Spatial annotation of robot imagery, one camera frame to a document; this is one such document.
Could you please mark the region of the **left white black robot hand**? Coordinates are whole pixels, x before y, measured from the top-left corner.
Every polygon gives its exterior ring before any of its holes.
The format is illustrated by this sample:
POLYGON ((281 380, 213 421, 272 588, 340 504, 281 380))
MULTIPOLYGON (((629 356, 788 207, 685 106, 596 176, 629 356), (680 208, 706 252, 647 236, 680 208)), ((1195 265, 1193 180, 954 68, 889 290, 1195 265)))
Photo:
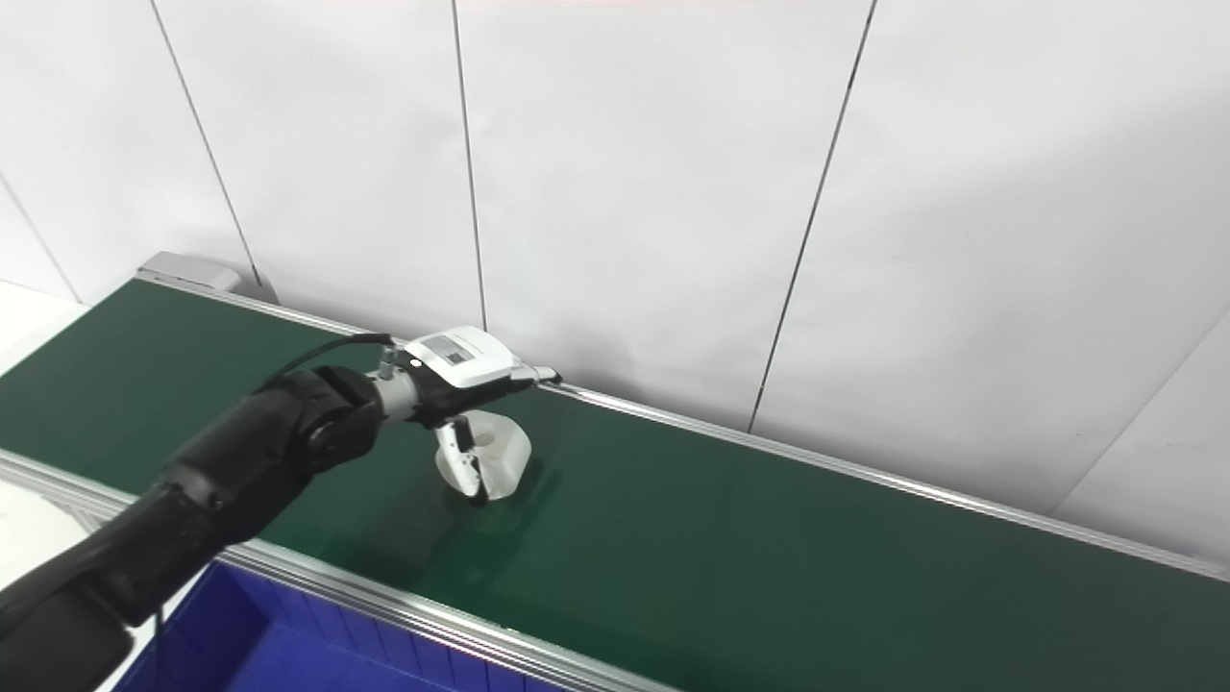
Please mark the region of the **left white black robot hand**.
POLYGON ((526 473, 533 442, 518 422, 486 406, 539 383, 561 383, 561 372, 523 363, 476 327, 427 334, 403 352, 415 391, 411 422, 434 434, 444 481, 475 506, 508 499, 526 473))

